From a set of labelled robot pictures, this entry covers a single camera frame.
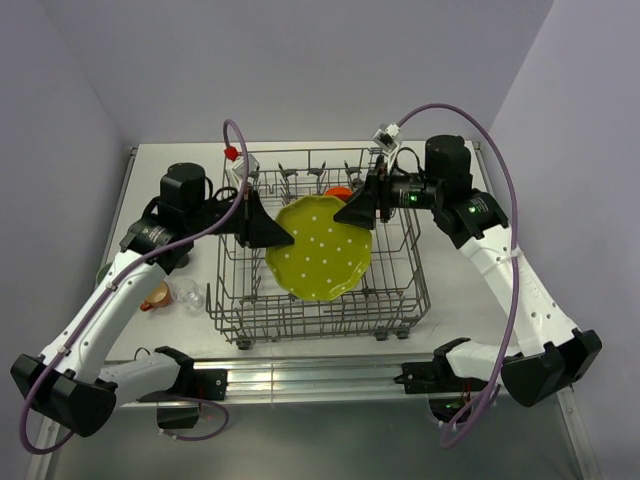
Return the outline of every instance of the brown mug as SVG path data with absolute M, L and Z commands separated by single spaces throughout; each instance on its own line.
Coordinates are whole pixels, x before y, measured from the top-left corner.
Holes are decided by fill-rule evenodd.
M 166 307 L 170 303 L 171 291 L 169 290 L 169 285 L 167 285 L 167 282 L 162 282 L 144 299 L 144 302 L 140 305 L 140 310 L 148 312 L 153 308 Z

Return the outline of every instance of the gray floor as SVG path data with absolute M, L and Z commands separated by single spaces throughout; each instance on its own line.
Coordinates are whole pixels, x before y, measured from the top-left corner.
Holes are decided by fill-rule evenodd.
M 192 433 L 215 427 L 201 422 Z M 577 463 L 555 398 L 524 409 L 504 398 L 472 436 L 444 451 L 424 398 L 231 407 L 221 436 L 197 443 L 159 437 L 155 410 L 115 414 L 75 438 L 52 479 L 576 479 Z

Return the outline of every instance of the metal wire rack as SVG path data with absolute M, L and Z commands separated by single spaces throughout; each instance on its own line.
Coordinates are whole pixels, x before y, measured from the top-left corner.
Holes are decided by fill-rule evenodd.
M 251 173 L 265 210 L 278 211 L 305 195 L 322 195 L 335 186 L 362 184 L 379 149 L 300 149 L 252 151 L 262 167 Z M 224 185 L 228 185 L 225 173 Z M 264 249 L 240 247 L 231 236 L 218 237 L 218 269 L 207 284 L 206 311 L 229 343 L 248 349 L 256 341 L 278 341 L 390 334 L 408 338 L 431 306 L 417 241 L 417 215 L 394 212 L 377 222 L 371 266 L 358 286 L 331 302 L 302 301 L 280 288 L 264 261 Z

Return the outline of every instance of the white table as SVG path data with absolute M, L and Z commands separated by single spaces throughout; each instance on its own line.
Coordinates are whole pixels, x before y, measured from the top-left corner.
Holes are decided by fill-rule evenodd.
M 405 142 L 421 156 L 424 142 Z M 476 151 L 472 152 L 474 186 L 486 189 Z M 368 147 L 370 142 L 296 142 L 250 143 L 249 150 Z M 201 164 L 216 186 L 222 180 L 224 162 L 222 144 L 154 144 L 141 145 L 133 159 L 125 184 L 121 208 L 117 215 L 108 259 L 118 251 L 118 243 L 129 225 L 135 222 L 151 198 L 159 192 L 160 178 L 177 162 Z M 263 168 L 274 168 L 280 157 L 257 154 Z M 407 168 L 413 167 L 407 162 Z M 419 215 L 422 236 L 419 240 L 432 307 L 412 329 L 407 340 L 391 337 L 376 342 L 372 337 L 345 337 L 257 343 L 249 351 L 240 351 L 225 341 L 213 327 L 206 312 L 190 315 L 179 305 L 152 312 L 137 312 L 112 348 L 109 361 L 125 361 L 138 347 L 150 350 L 170 345 L 196 359 L 302 359 L 328 357 L 360 357 L 388 355 L 424 355 L 448 341 L 467 336 L 486 343 L 499 343 L 504 333 L 506 316 L 478 272 L 460 255 L 449 238 L 434 225 L 429 212 Z M 214 237 L 196 242 L 189 265 L 176 270 L 171 279 L 187 277 L 195 280 L 204 292 L 207 282 L 216 278 L 218 242 Z

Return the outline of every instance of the green plate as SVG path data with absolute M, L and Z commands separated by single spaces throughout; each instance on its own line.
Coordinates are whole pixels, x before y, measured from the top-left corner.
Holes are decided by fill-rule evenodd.
M 310 195 L 287 205 L 276 222 L 295 239 L 267 248 L 278 285 L 302 300 L 331 301 L 354 288 L 371 264 L 371 232 L 333 221 L 337 197 Z

